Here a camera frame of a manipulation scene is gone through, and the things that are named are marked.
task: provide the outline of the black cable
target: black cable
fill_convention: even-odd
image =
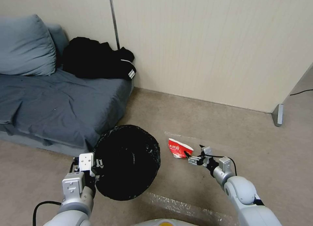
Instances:
[[[36,226],[36,214],[37,214],[37,209],[38,207],[40,207],[41,205],[43,204],[55,204],[55,205],[61,205],[60,202],[54,202],[54,201],[44,201],[44,202],[41,202],[39,203],[35,209],[34,209],[34,213],[33,213],[33,226]]]
[[[294,94],[290,94],[290,96],[297,95],[297,94],[300,94],[300,93],[303,93],[303,92],[307,92],[307,91],[313,91],[313,89],[308,89],[308,90],[304,90],[304,91],[297,92],[297,93],[294,93]]]
[[[209,156],[209,157],[213,157],[213,158],[224,158],[225,156],[216,156],[216,155],[210,155],[210,154],[205,154],[205,156]],[[235,161],[228,157],[234,164],[234,169],[235,169],[235,175],[237,175],[237,168],[236,168],[236,164],[235,164]]]
[[[72,162],[72,164],[71,164],[71,168],[69,169],[69,173],[71,173],[72,172],[72,170],[73,170],[73,166],[74,166],[74,161]]]

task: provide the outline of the carpet floor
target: carpet floor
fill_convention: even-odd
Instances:
[[[293,92],[313,88],[313,71]],[[236,212],[203,167],[173,158],[170,134],[202,140],[216,155],[228,155],[238,175],[256,186],[259,196],[283,225],[311,225],[313,220],[313,92],[290,96],[284,123],[270,114],[135,88],[119,124],[134,124],[152,134],[161,147],[161,168],[141,196],[117,202],[97,192],[91,222],[132,225],[156,218],[176,218],[197,225],[236,225]],[[61,181],[72,157],[0,141],[1,225],[31,225],[33,209],[45,200],[62,200]],[[37,225],[58,206],[43,205]]]

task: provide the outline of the trash can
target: trash can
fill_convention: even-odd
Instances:
[[[161,165],[156,139],[134,125],[117,126],[104,132],[93,152],[104,165],[98,173],[98,191],[119,201],[142,194],[151,185]]]

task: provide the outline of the beige wall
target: beige wall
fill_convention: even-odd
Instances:
[[[0,0],[0,15],[34,13],[60,24],[70,39],[85,36],[117,49],[109,0]]]
[[[313,62],[313,0],[113,2],[138,87],[271,112]]]

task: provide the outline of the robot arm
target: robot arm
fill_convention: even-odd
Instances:
[[[222,157],[217,163],[210,147],[202,148],[196,157],[185,154],[189,163],[203,165],[210,171],[234,205],[241,226],[281,226],[274,213],[264,206],[252,182],[232,172],[230,158]]]
[[[230,158],[221,157],[216,162],[210,147],[203,148],[199,156],[185,154],[189,163],[202,165],[210,171],[234,205],[241,226],[281,226],[274,213],[264,206],[254,185],[232,172]],[[64,199],[59,212],[44,226],[91,226],[89,217],[96,192],[96,172],[97,168],[103,168],[103,164],[102,160],[95,161],[94,153],[81,154],[75,160],[74,172],[70,171],[62,181]],[[175,222],[177,225],[190,225]],[[155,222],[140,225],[155,225]]]
[[[74,172],[68,173],[62,180],[64,199],[59,212],[44,226],[91,226],[89,217],[94,205],[97,179],[93,169],[95,154],[81,154],[73,164]]]

